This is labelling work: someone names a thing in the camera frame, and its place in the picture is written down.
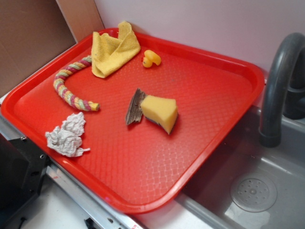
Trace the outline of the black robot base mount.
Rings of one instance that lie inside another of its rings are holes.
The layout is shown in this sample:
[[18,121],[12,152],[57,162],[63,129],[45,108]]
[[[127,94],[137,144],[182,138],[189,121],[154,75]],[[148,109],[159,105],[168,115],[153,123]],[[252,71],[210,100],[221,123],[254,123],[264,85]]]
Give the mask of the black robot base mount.
[[17,212],[41,191],[48,156],[30,139],[0,136],[0,216]]

